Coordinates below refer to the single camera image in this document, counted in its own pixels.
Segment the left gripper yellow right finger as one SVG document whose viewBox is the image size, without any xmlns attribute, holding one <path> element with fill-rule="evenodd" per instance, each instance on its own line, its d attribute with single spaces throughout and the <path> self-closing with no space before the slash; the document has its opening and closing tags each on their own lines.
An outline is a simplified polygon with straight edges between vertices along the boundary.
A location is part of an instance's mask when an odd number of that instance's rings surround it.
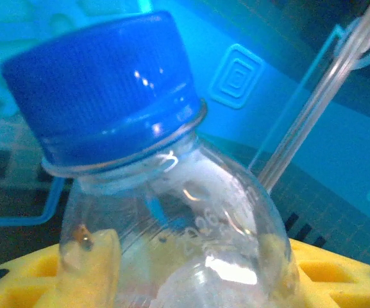
<svg viewBox="0 0 370 308">
<path fill-rule="evenodd" d="M 306 307 L 370 308 L 370 265 L 291 239 Z"/>
</svg>

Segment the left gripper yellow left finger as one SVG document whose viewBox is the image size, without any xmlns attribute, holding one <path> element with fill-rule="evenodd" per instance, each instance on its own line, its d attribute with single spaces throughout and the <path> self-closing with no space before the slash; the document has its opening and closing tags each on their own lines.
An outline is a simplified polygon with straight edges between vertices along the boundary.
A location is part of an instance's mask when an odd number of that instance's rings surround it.
<svg viewBox="0 0 370 308">
<path fill-rule="evenodd" d="M 79 235 L 0 265 L 0 307 L 113 307 L 121 247 L 115 230 Z"/>
</svg>

